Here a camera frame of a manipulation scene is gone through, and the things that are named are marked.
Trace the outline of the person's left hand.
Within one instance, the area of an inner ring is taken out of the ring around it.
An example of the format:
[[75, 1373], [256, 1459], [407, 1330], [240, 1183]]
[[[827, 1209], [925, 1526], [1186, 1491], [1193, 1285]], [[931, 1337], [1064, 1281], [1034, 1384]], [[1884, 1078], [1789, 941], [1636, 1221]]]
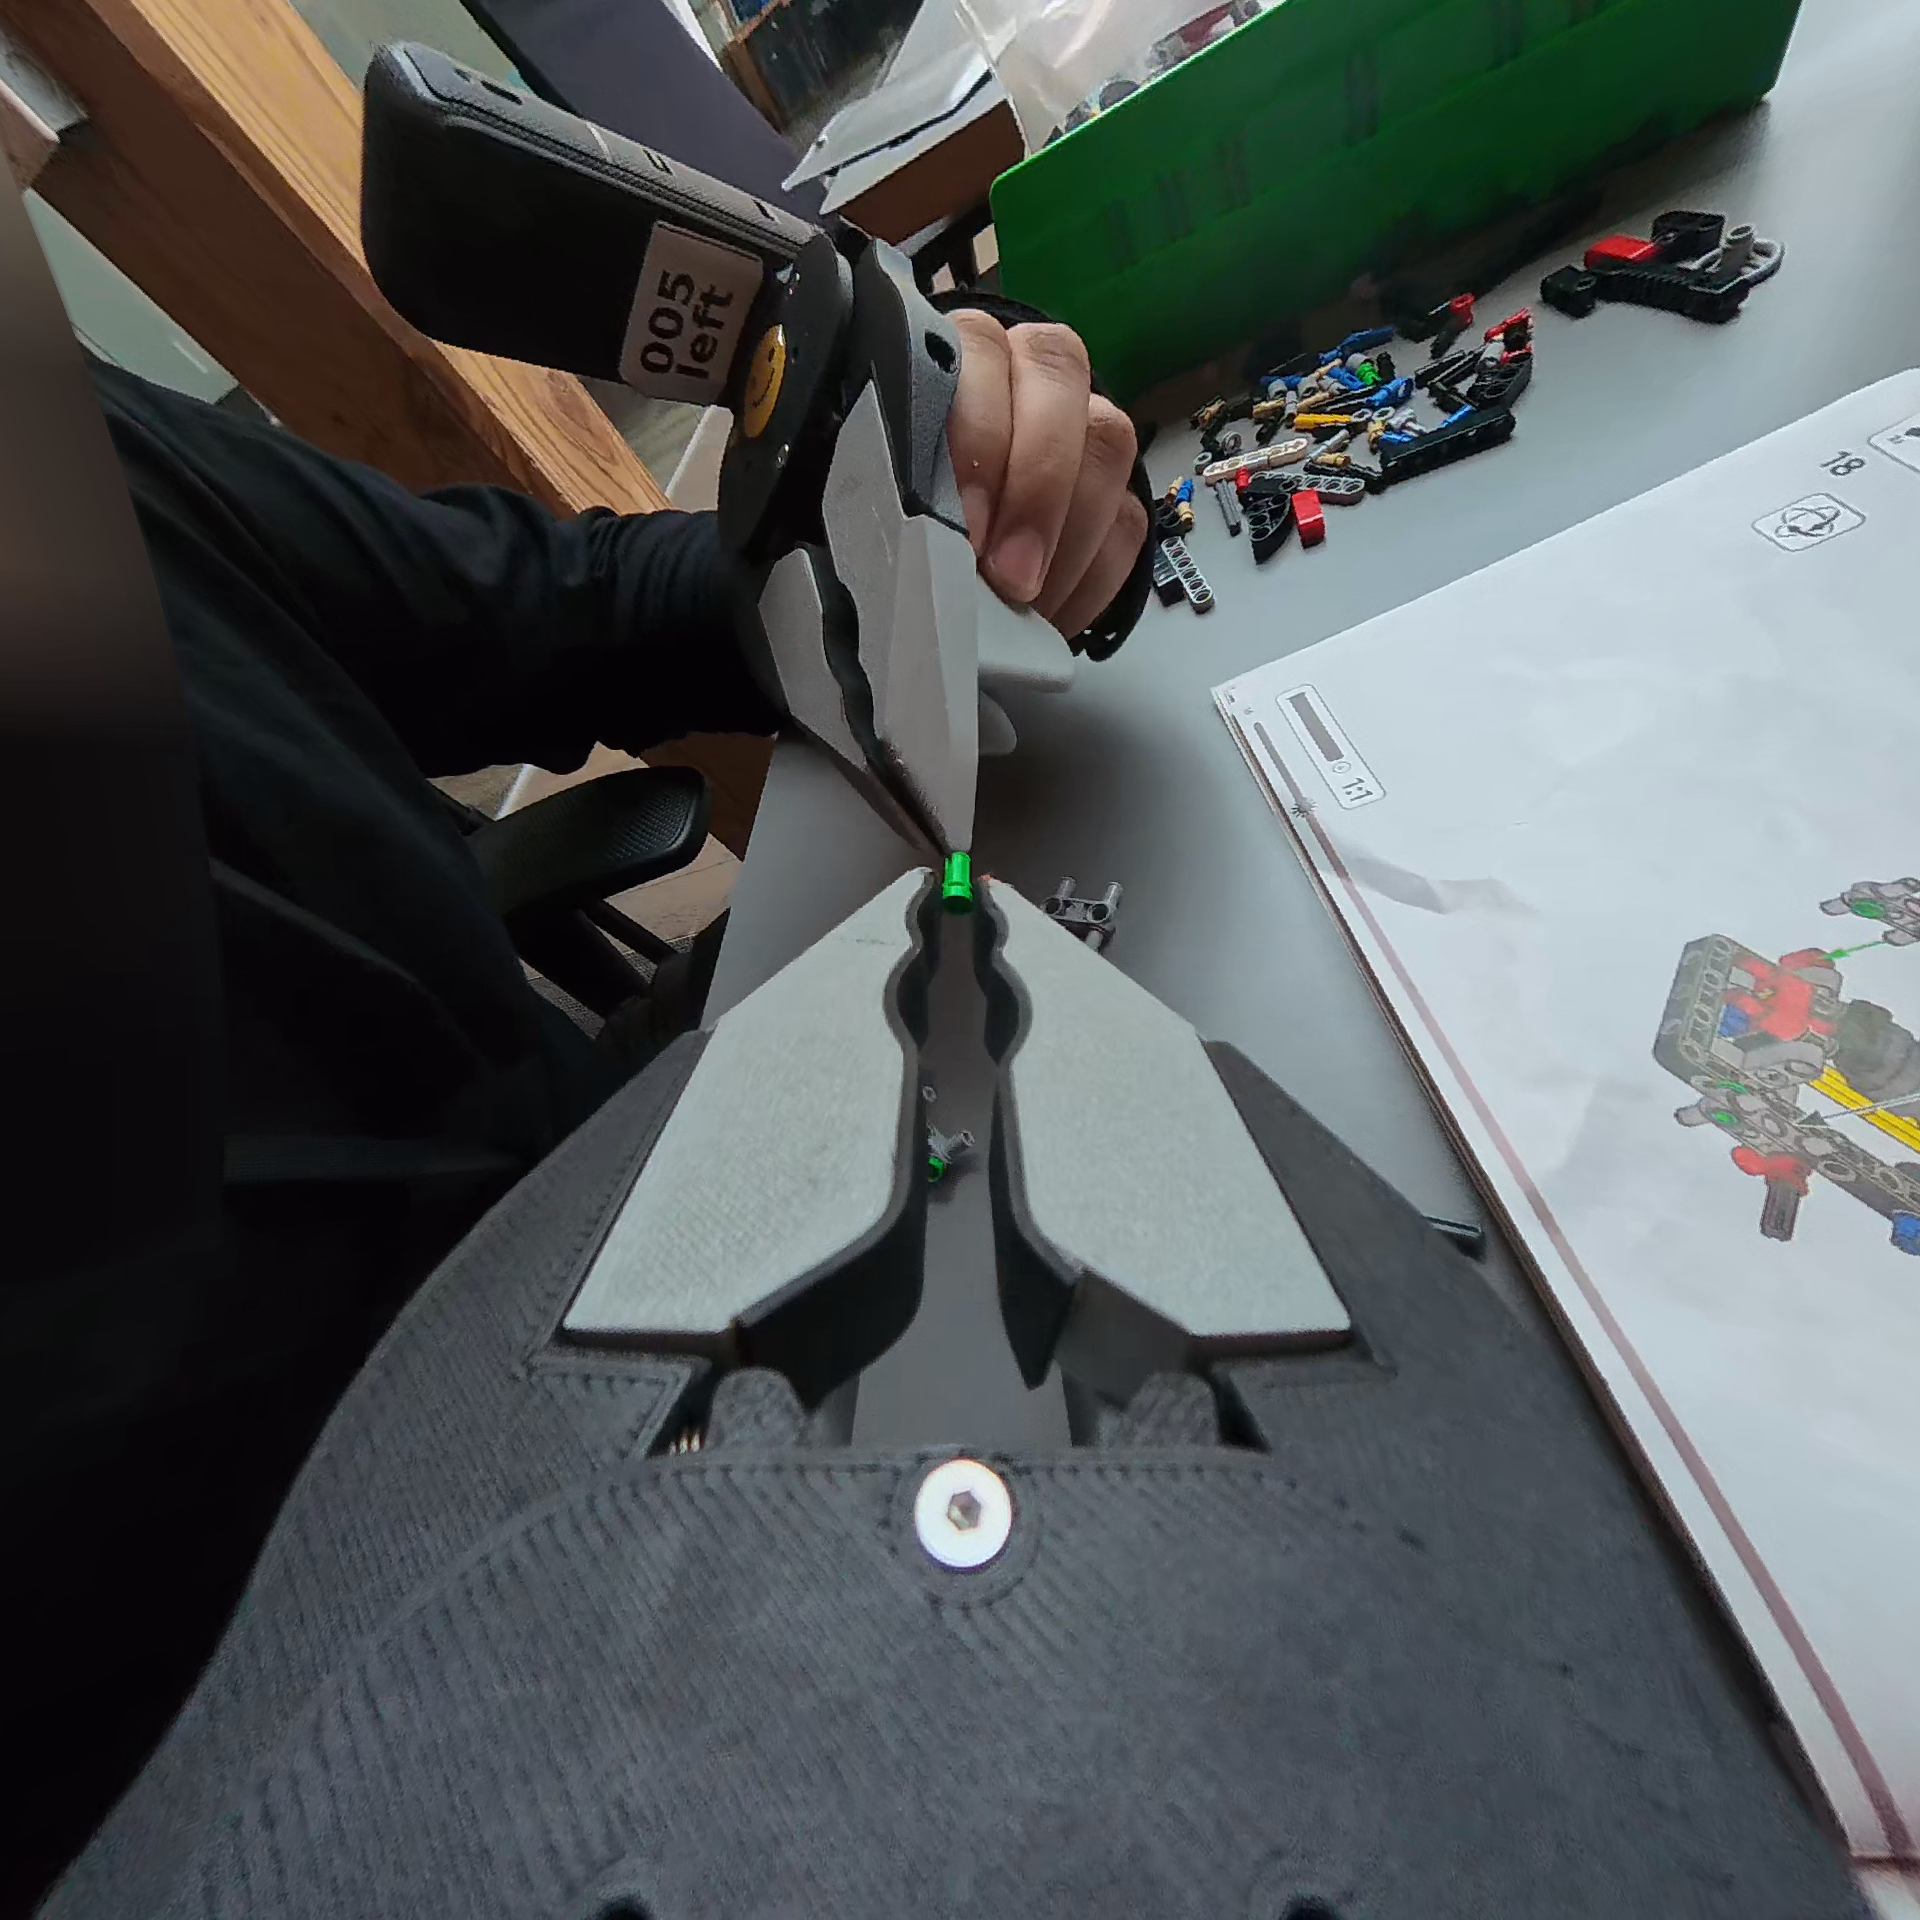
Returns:
[[1151, 511], [1136, 493], [1136, 430], [1092, 391], [1065, 325], [951, 311], [962, 367], [946, 419], [951, 467], [980, 579], [1083, 647], [1124, 598]]

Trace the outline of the white top side table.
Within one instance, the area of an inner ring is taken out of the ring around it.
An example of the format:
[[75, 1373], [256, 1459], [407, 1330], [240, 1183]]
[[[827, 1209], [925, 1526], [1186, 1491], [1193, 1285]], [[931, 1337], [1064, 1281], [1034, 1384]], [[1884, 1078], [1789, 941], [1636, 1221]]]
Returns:
[[784, 192], [905, 243], [984, 203], [1023, 155], [1015, 113], [959, 7], [925, 2], [881, 79], [824, 123]]

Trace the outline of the open instruction booklet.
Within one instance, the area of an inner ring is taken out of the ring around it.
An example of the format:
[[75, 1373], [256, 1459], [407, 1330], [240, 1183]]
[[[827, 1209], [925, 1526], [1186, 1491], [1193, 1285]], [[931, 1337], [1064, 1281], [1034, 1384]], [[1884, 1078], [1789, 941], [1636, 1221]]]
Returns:
[[1216, 688], [1861, 1864], [1917, 1834], [1917, 374]]

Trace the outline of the black red lego subassembly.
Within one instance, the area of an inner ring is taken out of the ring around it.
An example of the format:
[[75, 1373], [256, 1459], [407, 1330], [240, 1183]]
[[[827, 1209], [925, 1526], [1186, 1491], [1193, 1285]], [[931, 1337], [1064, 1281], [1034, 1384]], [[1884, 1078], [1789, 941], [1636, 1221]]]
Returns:
[[1786, 263], [1786, 245], [1701, 208], [1659, 214], [1647, 235], [1609, 234], [1578, 263], [1544, 277], [1540, 299], [1570, 320], [1629, 305], [1701, 325], [1727, 325]]

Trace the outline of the clear plastic parts bag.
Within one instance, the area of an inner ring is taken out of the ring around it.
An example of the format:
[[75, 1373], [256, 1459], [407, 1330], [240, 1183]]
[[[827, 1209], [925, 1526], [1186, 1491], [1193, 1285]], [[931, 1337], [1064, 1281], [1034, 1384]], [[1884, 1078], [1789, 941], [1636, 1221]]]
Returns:
[[1027, 153], [1168, 73], [1268, 2], [956, 2], [1012, 107]]

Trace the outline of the person's black clothing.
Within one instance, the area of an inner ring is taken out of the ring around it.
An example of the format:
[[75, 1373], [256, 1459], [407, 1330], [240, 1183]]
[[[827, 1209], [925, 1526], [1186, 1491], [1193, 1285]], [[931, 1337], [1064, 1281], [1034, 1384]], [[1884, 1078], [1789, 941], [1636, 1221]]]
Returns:
[[154, 1752], [404, 1296], [632, 1074], [386, 727], [191, 705], [5, 881], [5, 1917]]

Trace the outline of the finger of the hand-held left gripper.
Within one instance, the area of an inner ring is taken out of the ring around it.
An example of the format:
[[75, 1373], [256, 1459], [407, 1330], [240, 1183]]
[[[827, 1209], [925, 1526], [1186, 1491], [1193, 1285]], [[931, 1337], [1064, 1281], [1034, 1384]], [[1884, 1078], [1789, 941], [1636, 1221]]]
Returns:
[[881, 778], [945, 855], [977, 827], [977, 568], [967, 538], [905, 511], [875, 400], [842, 423], [824, 529], [856, 611]]
[[904, 841], [931, 847], [931, 827], [881, 745], [873, 687], [857, 654], [857, 611], [827, 555], [775, 561], [756, 622], [787, 733], [824, 752]]

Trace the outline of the wooden post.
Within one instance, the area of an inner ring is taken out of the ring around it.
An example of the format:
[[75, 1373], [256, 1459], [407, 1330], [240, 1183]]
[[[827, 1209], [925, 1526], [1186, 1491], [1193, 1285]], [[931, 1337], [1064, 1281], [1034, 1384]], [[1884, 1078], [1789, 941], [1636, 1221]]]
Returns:
[[[5, 34], [80, 107], [34, 190], [287, 433], [418, 494], [682, 511], [577, 375], [433, 344], [378, 290], [364, 91], [293, 5], [5, 5]], [[701, 734], [637, 758], [700, 771], [744, 858], [772, 755]]]

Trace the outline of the person's left forearm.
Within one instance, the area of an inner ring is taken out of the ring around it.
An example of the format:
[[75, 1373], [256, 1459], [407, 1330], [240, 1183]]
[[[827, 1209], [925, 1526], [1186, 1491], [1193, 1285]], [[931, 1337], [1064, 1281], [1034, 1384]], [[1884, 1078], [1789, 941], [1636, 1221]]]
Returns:
[[218, 622], [351, 687], [421, 774], [777, 733], [715, 513], [418, 494], [100, 360], [88, 374], [169, 627]]

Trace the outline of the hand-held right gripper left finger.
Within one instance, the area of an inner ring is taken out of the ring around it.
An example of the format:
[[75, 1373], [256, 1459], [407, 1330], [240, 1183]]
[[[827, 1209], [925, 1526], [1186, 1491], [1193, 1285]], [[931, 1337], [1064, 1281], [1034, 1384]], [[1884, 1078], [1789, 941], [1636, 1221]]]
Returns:
[[842, 1392], [922, 1303], [933, 872], [723, 1014], [562, 1315], [567, 1344]]

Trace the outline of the green storage bin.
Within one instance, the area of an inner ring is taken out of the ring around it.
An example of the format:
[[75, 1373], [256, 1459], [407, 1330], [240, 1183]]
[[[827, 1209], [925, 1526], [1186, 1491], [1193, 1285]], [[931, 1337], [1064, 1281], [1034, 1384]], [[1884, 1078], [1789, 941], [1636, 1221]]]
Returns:
[[1800, 11], [1268, 7], [994, 181], [1000, 287], [1135, 399], [1755, 106]]

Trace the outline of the pile of small lego pieces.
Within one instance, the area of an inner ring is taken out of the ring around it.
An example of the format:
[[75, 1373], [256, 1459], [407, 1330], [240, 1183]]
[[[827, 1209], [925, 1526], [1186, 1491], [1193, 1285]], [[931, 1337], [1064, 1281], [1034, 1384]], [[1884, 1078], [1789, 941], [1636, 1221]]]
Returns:
[[1188, 472], [1154, 507], [1152, 594], [1195, 615], [1216, 609], [1193, 552], [1202, 498], [1257, 568], [1311, 553], [1332, 513], [1508, 445], [1531, 374], [1531, 309], [1480, 327], [1475, 297], [1457, 296], [1408, 329], [1360, 327], [1212, 399], [1191, 415]]

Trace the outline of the black office chair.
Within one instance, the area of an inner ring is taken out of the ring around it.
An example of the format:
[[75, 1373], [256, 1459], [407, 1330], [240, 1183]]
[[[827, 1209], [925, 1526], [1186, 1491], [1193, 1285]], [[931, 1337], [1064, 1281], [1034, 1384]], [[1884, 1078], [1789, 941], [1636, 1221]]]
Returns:
[[[700, 855], [712, 793], [687, 767], [601, 776], [523, 813], [489, 819], [452, 798], [441, 806], [463, 834], [520, 955], [553, 961], [549, 976], [597, 1014], [650, 985], [621, 952], [663, 966], [674, 946], [613, 898]], [[517, 1176], [525, 1158], [458, 1136], [260, 1136], [225, 1142], [225, 1185], [425, 1185]]]

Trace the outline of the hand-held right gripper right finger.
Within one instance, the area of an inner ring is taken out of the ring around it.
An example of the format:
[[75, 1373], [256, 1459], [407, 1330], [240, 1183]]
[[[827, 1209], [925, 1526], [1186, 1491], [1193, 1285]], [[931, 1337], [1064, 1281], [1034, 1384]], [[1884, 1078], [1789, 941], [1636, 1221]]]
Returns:
[[1000, 1318], [1095, 1398], [1331, 1353], [1354, 1320], [1195, 1030], [1001, 881], [977, 896]]

